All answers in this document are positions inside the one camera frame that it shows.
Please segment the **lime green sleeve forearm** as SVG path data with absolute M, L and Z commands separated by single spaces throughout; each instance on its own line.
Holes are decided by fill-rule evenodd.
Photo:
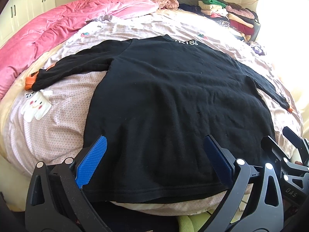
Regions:
M 196 215 L 178 216 L 179 232 L 197 232 L 210 218 L 211 214 L 201 213 Z

